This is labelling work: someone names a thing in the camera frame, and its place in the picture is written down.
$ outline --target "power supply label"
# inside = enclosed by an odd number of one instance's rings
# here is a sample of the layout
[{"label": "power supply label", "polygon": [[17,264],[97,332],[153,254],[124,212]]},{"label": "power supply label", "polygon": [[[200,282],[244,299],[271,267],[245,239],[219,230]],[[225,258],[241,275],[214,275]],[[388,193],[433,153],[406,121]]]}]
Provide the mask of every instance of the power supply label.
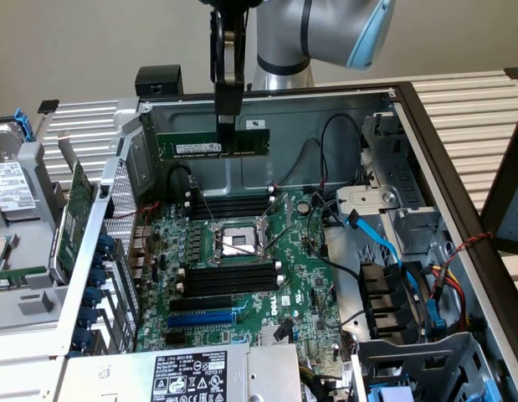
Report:
[{"label": "power supply label", "polygon": [[187,353],[156,358],[151,402],[224,402],[227,352]]},{"label": "power supply label", "polygon": [[0,209],[7,212],[32,208],[35,203],[20,163],[0,163]]}]

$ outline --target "yellow wire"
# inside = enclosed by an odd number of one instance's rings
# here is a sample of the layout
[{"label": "yellow wire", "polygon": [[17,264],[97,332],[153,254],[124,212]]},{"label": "yellow wire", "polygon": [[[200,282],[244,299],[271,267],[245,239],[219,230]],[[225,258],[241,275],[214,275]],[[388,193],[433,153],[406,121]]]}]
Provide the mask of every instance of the yellow wire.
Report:
[{"label": "yellow wire", "polygon": [[[433,268],[437,271],[441,271],[440,266],[434,265]],[[461,287],[458,279],[455,277],[455,275],[452,273],[450,269],[447,272],[447,276],[449,276],[452,281],[454,281],[459,287]],[[467,324],[467,327],[470,326],[469,314],[467,314],[467,307],[465,308],[465,324]]]}]

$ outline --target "gray wall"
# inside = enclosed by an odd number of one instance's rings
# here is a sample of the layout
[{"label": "gray wall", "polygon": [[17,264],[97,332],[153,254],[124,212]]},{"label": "gray wall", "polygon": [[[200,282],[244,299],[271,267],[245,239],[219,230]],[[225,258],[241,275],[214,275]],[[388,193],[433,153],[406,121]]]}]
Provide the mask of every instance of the gray wall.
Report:
[{"label": "gray wall", "polygon": [[[254,32],[252,15],[247,81]],[[0,114],[21,106],[33,116],[43,99],[134,95],[136,72],[149,64],[180,63],[186,92],[210,91],[208,40],[208,7],[198,0],[0,1]],[[506,66],[518,66],[518,0],[397,0],[372,70],[313,63],[317,82]]]}]

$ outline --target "blue pcie slot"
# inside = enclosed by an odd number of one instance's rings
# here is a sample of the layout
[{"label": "blue pcie slot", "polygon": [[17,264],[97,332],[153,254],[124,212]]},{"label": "blue pcie slot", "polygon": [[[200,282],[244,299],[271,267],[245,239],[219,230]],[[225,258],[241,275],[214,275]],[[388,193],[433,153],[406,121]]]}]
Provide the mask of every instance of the blue pcie slot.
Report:
[{"label": "blue pcie slot", "polygon": [[168,328],[200,327],[203,325],[235,324],[236,312],[222,310],[218,312],[204,312],[200,314],[182,314],[167,318]]}]

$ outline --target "black box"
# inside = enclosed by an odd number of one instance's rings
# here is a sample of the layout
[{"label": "black box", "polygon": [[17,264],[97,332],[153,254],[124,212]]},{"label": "black box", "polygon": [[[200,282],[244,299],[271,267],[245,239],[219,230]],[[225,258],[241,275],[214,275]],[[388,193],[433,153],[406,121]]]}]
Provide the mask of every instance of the black box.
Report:
[{"label": "black box", "polygon": [[153,98],[182,95],[181,65],[149,65],[141,67],[135,81],[136,95]]}]

